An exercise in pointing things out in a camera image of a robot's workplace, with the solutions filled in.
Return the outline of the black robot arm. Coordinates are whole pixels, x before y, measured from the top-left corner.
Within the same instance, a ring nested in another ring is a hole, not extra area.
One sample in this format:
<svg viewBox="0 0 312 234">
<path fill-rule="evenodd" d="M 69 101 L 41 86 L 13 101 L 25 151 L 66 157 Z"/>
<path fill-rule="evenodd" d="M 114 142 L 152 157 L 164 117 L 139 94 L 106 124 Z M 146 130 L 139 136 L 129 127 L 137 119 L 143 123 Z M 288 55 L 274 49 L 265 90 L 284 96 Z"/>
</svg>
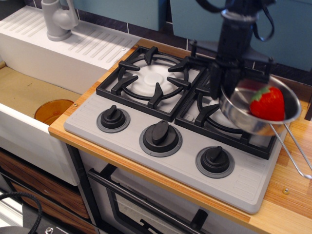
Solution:
<svg viewBox="0 0 312 234">
<path fill-rule="evenodd" d="M 191 41 L 191 56 L 196 58 L 198 48 L 216 53 L 216 57 L 209 68 L 210 92 L 213 99 L 221 96 L 225 89 L 231 95 L 238 82 L 249 73 L 245 62 L 259 61 L 267 65 L 264 72 L 251 72 L 251 79 L 267 83 L 269 81 L 272 57 L 261 54 L 251 47 L 252 37 L 265 42 L 274 35 L 274 22 L 268 11 L 268 6 L 274 0 L 228 0 L 223 7 L 216 7 L 207 0 L 197 3 L 206 11 L 220 13 L 223 23 L 218 42 Z M 259 12 L 263 11 L 271 24 L 271 32 L 265 38 L 258 33 L 257 20 Z"/>
</svg>

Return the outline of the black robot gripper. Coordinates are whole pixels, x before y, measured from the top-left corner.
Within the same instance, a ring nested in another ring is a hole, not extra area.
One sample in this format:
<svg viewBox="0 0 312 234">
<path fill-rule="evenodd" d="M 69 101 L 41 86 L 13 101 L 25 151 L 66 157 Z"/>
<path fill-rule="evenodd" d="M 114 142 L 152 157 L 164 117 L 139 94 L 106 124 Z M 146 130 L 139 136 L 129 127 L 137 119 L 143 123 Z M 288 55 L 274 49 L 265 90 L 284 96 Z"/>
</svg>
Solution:
<svg viewBox="0 0 312 234">
<path fill-rule="evenodd" d="M 219 97 L 221 83 L 225 92 L 233 92 L 244 77 L 261 83 L 269 82 L 270 67 L 274 64 L 274 59 L 251 47 L 252 36 L 265 41 L 258 34 L 256 21 L 257 18 L 225 18 L 218 42 L 191 42 L 189 63 L 209 68 L 213 99 Z M 249 71 L 245 68 L 247 60 L 266 63 L 269 68 L 266 72 Z"/>
</svg>

